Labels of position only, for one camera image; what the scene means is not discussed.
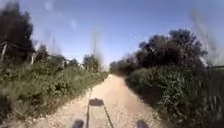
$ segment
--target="utility pole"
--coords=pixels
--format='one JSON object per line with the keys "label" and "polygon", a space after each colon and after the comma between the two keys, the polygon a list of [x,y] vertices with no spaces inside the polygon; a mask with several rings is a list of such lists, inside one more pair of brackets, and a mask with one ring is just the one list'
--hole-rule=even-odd
{"label": "utility pole", "polygon": [[5,52],[6,52],[6,48],[7,48],[7,42],[4,42],[4,47],[3,47],[3,50],[2,50],[2,54],[1,54],[1,62],[3,62],[4,60],[4,56],[5,56]]}

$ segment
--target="gravel path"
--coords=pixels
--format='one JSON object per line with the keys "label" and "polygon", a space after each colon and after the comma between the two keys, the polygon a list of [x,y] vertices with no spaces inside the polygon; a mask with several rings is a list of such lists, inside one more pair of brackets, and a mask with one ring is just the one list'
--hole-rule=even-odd
{"label": "gravel path", "polygon": [[138,122],[148,128],[163,128],[157,115],[125,86],[122,78],[109,75],[85,96],[65,104],[53,115],[35,120],[29,127],[75,128],[75,121],[82,120],[83,128],[86,124],[88,128],[137,128]]}

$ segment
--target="foliage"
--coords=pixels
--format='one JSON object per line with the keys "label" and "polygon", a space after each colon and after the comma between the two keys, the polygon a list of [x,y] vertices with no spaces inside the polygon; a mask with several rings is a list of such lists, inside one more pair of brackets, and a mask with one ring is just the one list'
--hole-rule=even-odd
{"label": "foliage", "polygon": [[100,62],[94,55],[87,55],[83,59],[83,66],[87,70],[98,72],[100,70]]}
{"label": "foliage", "polygon": [[8,107],[12,110],[10,117],[25,119],[54,112],[68,99],[79,96],[107,77],[104,72],[73,67],[56,70],[57,67],[52,66],[50,61],[41,61],[32,66],[2,65],[0,94],[6,96],[11,104]]}
{"label": "foliage", "polygon": [[41,61],[41,60],[47,60],[47,48],[45,45],[40,45],[40,47],[37,49],[37,55],[35,58],[35,61]]}
{"label": "foliage", "polygon": [[72,61],[69,62],[68,66],[72,66],[74,68],[78,68],[79,67],[79,63],[78,61],[74,58],[72,59]]}
{"label": "foliage", "polygon": [[183,29],[172,30],[169,36],[152,36],[148,42],[140,43],[139,48],[131,56],[113,62],[111,69],[127,75],[136,69],[155,66],[203,67],[200,58],[206,54],[196,36]]}
{"label": "foliage", "polygon": [[13,63],[27,59],[29,53],[34,51],[30,38],[32,31],[29,13],[21,12],[18,3],[8,3],[0,10],[0,43],[7,41],[6,59],[13,60]]}
{"label": "foliage", "polygon": [[168,112],[177,126],[205,128],[215,121],[223,108],[224,81],[221,82],[217,75],[223,77],[224,73],[169,66],[136,70],[126,81],[140,96],[144,95],[141,91],[147,88],[157,89],[157,93],[162,94],[157,104]]}

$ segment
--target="blue sky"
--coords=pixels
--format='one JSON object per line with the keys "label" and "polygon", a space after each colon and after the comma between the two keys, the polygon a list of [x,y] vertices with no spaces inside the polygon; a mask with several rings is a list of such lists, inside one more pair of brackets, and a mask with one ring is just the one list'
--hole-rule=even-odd
{"label": "blue sky", "polygon": [[[0,7],[7,1],[0,0]],[[221,42],[224,32],[222,1],[19,0],[19,3],[23,11],[31,14],[33,38],[51,46],[54,39],[53,52],[81,61],[83,55],[91,53],[92,35],[97,31],[103,61],[109,64],[135,51],[140,42],[154,34],[167,34],[178,28],[192,29],[192,10],[200,12]]]}

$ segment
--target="green vegetation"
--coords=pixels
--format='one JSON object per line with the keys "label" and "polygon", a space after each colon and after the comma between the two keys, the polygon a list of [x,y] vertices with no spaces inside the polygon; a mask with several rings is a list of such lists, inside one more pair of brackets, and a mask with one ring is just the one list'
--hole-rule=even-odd
{"label": "green vegetation", "polygon": [[168,114],[174,127],[205,128],[222,115],[224,71],[205,68],[204,55],[196,36],[180,29],[141,43],[140,50],[111,63],[110,71],[125,75],[127,85]]}
{"label": "green vegetation", "polygon": [[76,59],[67,64],[61,55],[49,56],[44,45],[35,51],[31,34],[29,14],[20,12],[17,3],[0,10],[0,51],[7,42],[0,63],[0,124],[50,114],[107,77],[93,55],[84,58],[83,68]]}

